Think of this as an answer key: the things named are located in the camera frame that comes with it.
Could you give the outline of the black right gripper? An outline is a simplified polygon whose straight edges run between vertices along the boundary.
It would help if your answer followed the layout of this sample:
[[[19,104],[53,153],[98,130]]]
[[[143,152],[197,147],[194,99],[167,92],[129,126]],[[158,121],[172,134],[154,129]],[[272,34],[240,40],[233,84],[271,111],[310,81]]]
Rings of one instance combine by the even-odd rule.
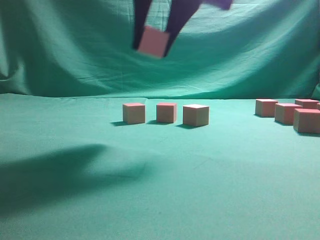
[[[170,6],[169,17],[165,32],[168,33],[168,41],[165,47],[163,57],[166,57],[178,37],[180,31],[199,9],[201,0],[173,0]],[[233,0],[204,0],[205,4],[229,10],[233,4]]]

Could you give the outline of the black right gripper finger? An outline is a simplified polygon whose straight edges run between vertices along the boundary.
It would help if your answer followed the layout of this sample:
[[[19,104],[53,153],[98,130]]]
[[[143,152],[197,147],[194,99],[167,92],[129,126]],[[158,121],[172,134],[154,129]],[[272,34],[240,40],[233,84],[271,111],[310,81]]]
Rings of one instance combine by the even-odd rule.
[[[152,0],[134,0],[134,27],[133,27],[133,43],[132,48],[137,50],[139,48],[142,35],[145,29],[145,22],[149,12]]]

